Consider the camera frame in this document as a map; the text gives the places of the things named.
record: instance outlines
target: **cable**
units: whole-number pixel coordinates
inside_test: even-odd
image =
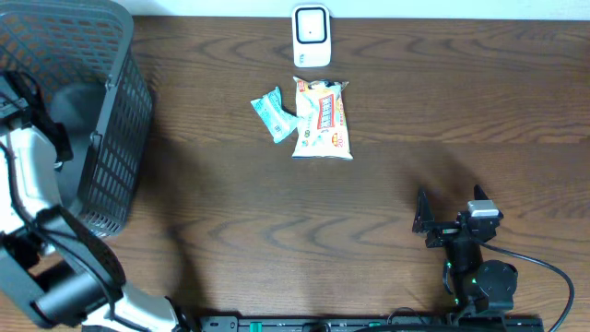
[[[420,320],[420,322],[423,325],[427,325],[426,322],[424,321],[424,319],[422,319],[422,317],[418,314],[418,312],[410,307],[399,307],[397,309],[395,309],[391,314],[389,314],[389,317],[387,317],[387,325],[391,325],[391,320],[393,317],[395,317],[395,314],[399,313],[402,310],[406,310],[406,311],[410,311],[412,313],[414,313],[414,315]]]
[[[6,166],[7,166],[7,170],[8,170],[8,191],[10,194],[11,206],[16,211],[18,217],[21,218],[22,221],[25,223],[25,225],[35,235],[37,235],[40,239],[42,239],[43,241],[47,242],[48,244],[54,246],[55,248],[62,249],[64,252],[66,252],[68,255],[70,255],[72,257],[72,259],[77,264],[79,264],[99,284],[100,289],[102,290],[102,293],[104,294],[104,296],[107,298],[107,303],[109,304],[109,319],[110,320],[115,321],[115,322],[121,324],[122,326],[125,326],[129,329],[133,329],[135,331],[148,332],[148,329],[145,329],[140,326],[134,326],[133,324],[129,324],[129,323],[125,322],[121,317],[118,317],[115,313],[115,301],[114,301],[114,298],[111,296],[111,293],[108,290],[109,286],[106,283],[106,281],[104,281],[104,279],[99,275],[99,273],[94,268],[92,268],[88,263],[86,263],[82,258],[80,258],[80,256],[78,256],[76,253],[74,253],[73,251],[71,251],[69,248],[65,247],[61,243],[57,242],[52,237],[48,236],[46,232],[53,233],[58,236],[67,235],[70,238],[71,238],[71,235],[62,234],[58,231],[45,230],[43,228],[40,228],[39,225],[35,224],[32,221],[32,217],[29,215],[27,210],[23,207],[23,205],[20,202],[20,199],[18,197],[18,194],[17,194],[18,187],[17,187],[17,184],[15,183],[16,172],[15,172],[14,164],[12,162],[12,160],[14,159],[14,156],[12,155],[12,152],[2,142],[0,142],[0,149],[2,149],[2,151],[4,152],[5,159],[6,159]]]
[[[421,324],[399,324],[388,326],[371,326],[358,329],[355,332],[396,332],[396,331],[424,331],[424,332],[498,332],[498,329],[465,326],[436,326]]]
[[[497,246],[493,246],[493,245],[484,243],[483,241],[481,241],[480,239],[476,238],[475,236],[473,237],[473,241],[475,243],[481,245],[482,247],[486,248],[486,249],[489,249],[489,250],[498,252],[500,254],[504,254],[504,255],[508,255],[508,256],[512,256],[512,257],[516,257],[516,258],[520,258],[520,259],[523,259],[523,260],[525,260],[527,262],[535,263],[535,264],[540,265],[542,267],[548,268],[549,270],[551,270],[551,271],[559,274],[565,280],[565,282],[568,283],[568,288],[570,290],[570,295],[568,297],[568,302],[565,305],[565,308],[563,309],[563,312],[561,313],[560,318],[558,318],[557,322],[555,322],[555,324],[549,329],[549,332],[556,331],[560,327],[560,325],[563,323],[563,321],[565,321],[565,318],[568,316],[568,314],[570,313],[570,310],[572,309],[573,298],[575,296],[575,289],[574,289],[573,282],[570,279],[570,277],[565,272],[561,271],[559,268],[557,268],[557,267],[555,267],[555,266],[553,266],[553,265],[551,265],[551,264],[549,264],[547,262],[544,262],[544,261],[542,261],[540,259],[529,257],[527,255],[521,255],[521,254],[518,254],[518,253],[515,253],[515,252],[511,252],[510,250],[502,249],[502,248],[499,248]]]

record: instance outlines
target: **wood grain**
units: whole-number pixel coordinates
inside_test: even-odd
[[[196,313],[444,311],[442,250],[411,233],[415,194],[438,219],[482,184],[506,216],[494,244],[546,259],[576,286],[563,331],[590,325],[587,22],[333,19],[330,66],[292,64],[290,22],[135,18],[156,116],[127,229],[127,277]],[[292,76],[348,80],[354,161],[292,160],[250,106]],[[551,326],[557,275],[516,265],[515,313]],[[4,329],[34,327],[0,298]]]

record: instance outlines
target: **candy bag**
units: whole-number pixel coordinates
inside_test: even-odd
[[[278,87],[250,103],[265,123],[275,143],[285,139],[297,127],[297,117],[283,111]]]
[[[293,158],[334,157],[352,160],[344,116],[342,89],[348,82],[319,80],[308,83],[298,77],[295,102],[299,138]]]

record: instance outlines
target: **snack bag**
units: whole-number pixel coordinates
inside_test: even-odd
[[[283,111],[278,87],[250,103],[265,123],[275,143],[285,139],[297,127],[297,117]]]
[[[335,157],[352,160],[342,89],[348,82],[297,82],[295,102],[299,138],[293,158]]]

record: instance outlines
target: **white device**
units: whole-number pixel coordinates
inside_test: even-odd
[[[295,65],[297,67],[328,65],[332,56],[328,8],[322,5],[296,6],[291,20]]]

